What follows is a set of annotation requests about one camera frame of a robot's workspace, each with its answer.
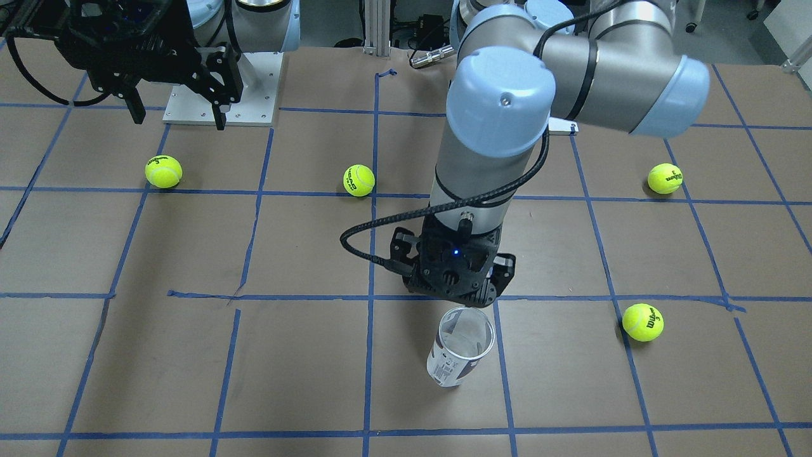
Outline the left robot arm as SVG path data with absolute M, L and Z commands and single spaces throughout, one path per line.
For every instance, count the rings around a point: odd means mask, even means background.
M 502 223 L 550 118 L 673 138 L 701 113 L 707 67 L 672 46 L 670 1 L 600 1 L 585 34 L 557 1 L 457 1 L 456 71 L 422 231 L 398 228 L 384 266 L 413 293 L 487 307 L 515 274 Z

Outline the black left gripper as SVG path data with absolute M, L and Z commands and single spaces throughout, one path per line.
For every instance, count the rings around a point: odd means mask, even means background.
M 498 251 L 500 227 L 469 234 L 468 226 L 461 222 L 452 230 L 437 217 L 426 216 L 418 236 L 398 227 L 390 242 L 391 271 L 412 293 L 489 307 L 513 280 L 516 255 Z

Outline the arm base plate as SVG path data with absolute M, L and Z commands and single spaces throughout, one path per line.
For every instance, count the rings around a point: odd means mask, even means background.
M 282 52 L 242 55 L 238 69 L 244 89 L 241 101 L 231 104 L 225 114 L 226 126 L 273 126 L 284 57 Z M 166 124 L 215 125 L 211 104 L 186 86 L 172 88 L 162 120 Z
M 576 121 L 568 121 L 568 119 L 561 119 L 551 117 L 548 121 L 548 130 L 551 135 L 557 136 L 574 136 L 580 132 L 579 124 Z

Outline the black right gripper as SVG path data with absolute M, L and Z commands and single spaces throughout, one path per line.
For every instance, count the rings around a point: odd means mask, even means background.
M 146 109 L 140 81 L 186 86 L 213 105 L 216 130 L 226 127 L 229 105 L 241 101 L 236 52 L 227 41 L 201 46 L 186 1 L 20 1 L 3 36 L 20 74 L 46 98 L 70 100 L 46 89 L 23 66 L 17 39 L 52 41 L 74 69 L 85 70 L 98 96 L 124 99 L 134 124 Z

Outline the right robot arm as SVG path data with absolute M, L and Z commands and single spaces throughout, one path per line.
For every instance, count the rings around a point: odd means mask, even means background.
M 170 124 L 270 126 L 282 55 L 301 43 L 297 1 L 20 1 L 3 28 L 18 71 L 63 106 L 122 100 L 136 124 L 146 115 L 138 85 L 174 86 Z M 15 41 L 52 41 L 98 93 L 67 100 L 24 67 Z

